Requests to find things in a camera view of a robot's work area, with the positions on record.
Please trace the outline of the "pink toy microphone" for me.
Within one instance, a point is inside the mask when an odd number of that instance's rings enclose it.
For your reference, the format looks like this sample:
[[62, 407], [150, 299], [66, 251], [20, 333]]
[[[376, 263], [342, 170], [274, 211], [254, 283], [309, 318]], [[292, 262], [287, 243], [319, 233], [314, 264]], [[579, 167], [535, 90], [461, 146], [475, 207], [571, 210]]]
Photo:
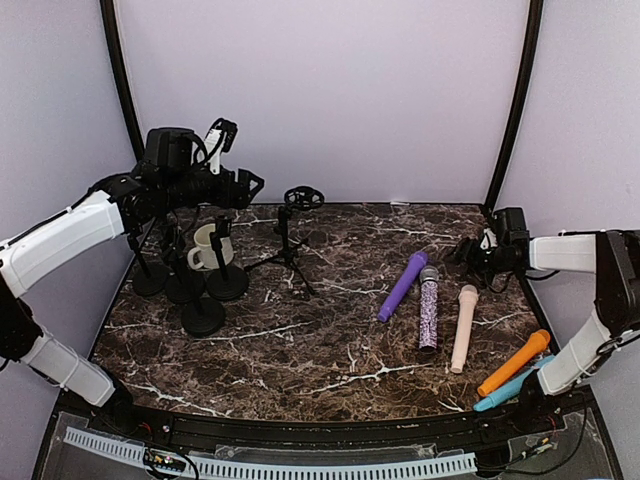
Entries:
[[463, 286], [458, 295], [459, 312], [451, 355], [451, 372], [454, 374], [461, 374], [466, 362], [478, 297], [476, 287], [470, 284]]

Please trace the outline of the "silver glitter microphone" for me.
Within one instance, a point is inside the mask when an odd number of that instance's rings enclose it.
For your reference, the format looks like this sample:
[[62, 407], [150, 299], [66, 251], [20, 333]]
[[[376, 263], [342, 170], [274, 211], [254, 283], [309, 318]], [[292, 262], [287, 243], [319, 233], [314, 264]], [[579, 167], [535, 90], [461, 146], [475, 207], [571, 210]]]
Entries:
[[419, 274], [420, 283], [420, 323], [419, 350], [437, 350], [437, 303], [439, 271], [433, 265], [425, 266]]

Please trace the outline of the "purple toy microphone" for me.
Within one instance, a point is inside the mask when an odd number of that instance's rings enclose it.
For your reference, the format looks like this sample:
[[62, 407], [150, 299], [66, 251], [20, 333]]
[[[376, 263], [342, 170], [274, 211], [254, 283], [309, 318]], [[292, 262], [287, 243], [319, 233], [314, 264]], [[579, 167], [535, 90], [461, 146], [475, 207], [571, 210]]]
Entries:
[[421, 270], [427, 265], [427, 263], [428, 255], [425, 252], [418, 251], [410, 256], [408, 264], [402, 275], [399, 277], [398, 281], [395, 283], [391, 292], [387, 295], [380, 307], [377, 314], [377, 319], [380, 322], [386, 323], [389, 321], [411, 288], [413, 282], [419, 276]]

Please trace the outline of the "black tripod mic stand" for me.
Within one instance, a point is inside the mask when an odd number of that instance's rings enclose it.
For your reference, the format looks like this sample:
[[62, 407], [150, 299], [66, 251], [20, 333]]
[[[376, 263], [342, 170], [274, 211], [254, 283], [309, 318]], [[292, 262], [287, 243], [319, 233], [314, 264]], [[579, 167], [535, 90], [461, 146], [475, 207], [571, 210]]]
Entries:
[[325, 203], [325, 197], [319, 190], [302, 185], [287, 190], [284, 193], [283, 201], [284, 203], [278, 207], [277, 225], [274, 227], [274, 232], [281, 238], [281, 248], [274, 255], [245, 266], [244, 272], [249, 273], [266, 264], [281, 265], [298, 275], [308, 293], [314, 295], [316, 291], [296, 263], [296, 259], [299, 257], [298, 250], [303, 246], [308, 246], [309, 239], [293, 241], [289, 234], [289, 221], [295, 212], [308, 212], [322, 207]]

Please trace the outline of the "black round-base purple mic stand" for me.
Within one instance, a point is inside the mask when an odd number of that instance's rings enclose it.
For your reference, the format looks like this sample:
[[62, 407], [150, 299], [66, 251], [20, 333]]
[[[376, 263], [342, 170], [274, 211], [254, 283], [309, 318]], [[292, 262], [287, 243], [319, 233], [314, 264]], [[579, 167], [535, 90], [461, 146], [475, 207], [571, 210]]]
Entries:
[[211, 249], [215, 255], [218, 269], [209, 275], [206, 291], [218, 301], [233, 301], [242, 297], [249, 287], [247, 273], [234, 265], [228, 265], [223, 255], [222, 240], [230, 236], [232, 220], [220, 215], [215, 220], [215, 231], [209, 234]]

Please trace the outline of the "black round-base blue mic stand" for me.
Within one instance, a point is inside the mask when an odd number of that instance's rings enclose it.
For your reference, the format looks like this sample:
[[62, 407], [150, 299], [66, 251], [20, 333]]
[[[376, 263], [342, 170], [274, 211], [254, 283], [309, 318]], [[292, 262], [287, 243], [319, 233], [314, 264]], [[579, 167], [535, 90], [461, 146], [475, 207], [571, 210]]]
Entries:
[[188, 266], [186, 241], [179, 222], [166, 219], [160, 231], [161, 260], [171, 270], [164, 286], [166, 296], [174, 304], [187, 304], [204, 293], [203, 277], [194, 275]]

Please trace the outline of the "orange toy microphone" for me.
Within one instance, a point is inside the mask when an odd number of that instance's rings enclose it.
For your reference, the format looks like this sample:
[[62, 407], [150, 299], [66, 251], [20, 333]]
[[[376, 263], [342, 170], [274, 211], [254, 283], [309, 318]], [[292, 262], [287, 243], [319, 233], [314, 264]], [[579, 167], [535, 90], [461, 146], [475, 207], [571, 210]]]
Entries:
[[525, 345], [477, 388], [477, 393], [485, 398], [503, 386], [530, 360], [542, 353], [548, 347], [550, 340], [551, 334], [547, 330], [539, 329], [532, 333]]

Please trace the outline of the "black round-base orange mic stand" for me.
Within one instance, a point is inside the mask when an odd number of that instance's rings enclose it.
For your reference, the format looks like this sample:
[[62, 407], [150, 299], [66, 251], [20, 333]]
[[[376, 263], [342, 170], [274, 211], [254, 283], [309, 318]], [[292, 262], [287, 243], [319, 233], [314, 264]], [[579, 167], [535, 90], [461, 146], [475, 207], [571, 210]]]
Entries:
[[155, 226], [152, 221], [148, 226], [127, 236], [129, 248], [134, 254], [138, 271], [133, 275], [132, 288], [140, 297], [152, 297], [163, 291], [169, 277], [169, 270], [158, 263], [148, 263], [142, 252], [142, 247], [148, 240]]

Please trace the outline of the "black round-base pink mic stand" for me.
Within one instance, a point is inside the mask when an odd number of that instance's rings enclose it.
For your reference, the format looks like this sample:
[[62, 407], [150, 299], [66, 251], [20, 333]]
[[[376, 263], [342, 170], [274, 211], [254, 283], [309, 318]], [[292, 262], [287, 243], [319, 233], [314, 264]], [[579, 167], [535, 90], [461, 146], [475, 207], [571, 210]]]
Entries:
[[181, 314], [181, 325], [185, 332], [195, 338], [205, 338], [219, 331], [225, 324], [226, 311], [216, 299], [198, 293], [193, 275], [183, 276], [183, 285], [189, 301]]

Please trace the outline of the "blue toy microphone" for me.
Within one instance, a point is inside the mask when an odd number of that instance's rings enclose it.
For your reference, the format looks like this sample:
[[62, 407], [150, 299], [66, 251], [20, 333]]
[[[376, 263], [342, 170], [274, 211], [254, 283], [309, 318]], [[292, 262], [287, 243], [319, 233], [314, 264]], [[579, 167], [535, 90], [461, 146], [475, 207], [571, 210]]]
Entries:
[[523, 373], [509, 380], [503, 386], [483, 398], [473, 406], [475, 412], [484, 412], [500, 406], [501, 404], [517, 397], [521, 391], [524, 381], [534, 372], [541, 369], [546, 364], [555, 359], [554, 355], [549, 355], [539, 360], [533, 367], [526, 369]]

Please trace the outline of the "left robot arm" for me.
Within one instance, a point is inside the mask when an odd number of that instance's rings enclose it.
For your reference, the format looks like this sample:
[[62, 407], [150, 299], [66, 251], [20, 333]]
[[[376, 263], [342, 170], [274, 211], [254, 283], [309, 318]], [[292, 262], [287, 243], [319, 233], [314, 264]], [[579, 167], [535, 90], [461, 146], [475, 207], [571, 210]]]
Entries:
[[1, 356], [23, 363], [102, 408], [101, 417], [120, 436], [141, 427], [140, 412], [124, 399], [114, 379], [62, 344], [33, 318], [22, 297], [41, 279], [102, 243], [127, 236], [130, 243], [149, 222], [175, 209], [209, 204], [245, 209], [264, 186], [262, 178], [221, 164], [238, 127], [219, 118], [205, 137], [193, 130], [149, 131], [143, 157], [127, 173], [97, 181], [74, 204], [1, 243]]

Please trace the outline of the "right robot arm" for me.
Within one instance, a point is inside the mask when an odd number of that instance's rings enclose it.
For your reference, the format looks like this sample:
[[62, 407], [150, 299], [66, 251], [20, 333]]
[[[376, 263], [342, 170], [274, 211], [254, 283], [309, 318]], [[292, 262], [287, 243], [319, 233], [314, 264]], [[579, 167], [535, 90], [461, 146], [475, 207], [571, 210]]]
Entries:
[[583, 288], [586, 318], [553, 360], [540, 367], [523, 388], [528, 397], [510, 413], [521, 434], [534, 432], [549, 416], [542, 397], [568, 392], [593, 376], [614, 353], [639, 339], [639, 232], [636, 229], [562, 230], [534, 236], [520, 207], [491, 214], [487, 227], [458, 241], [448, 255], [483, 288], [513, 276], [533, 285], [567, 292], [572, 280]]

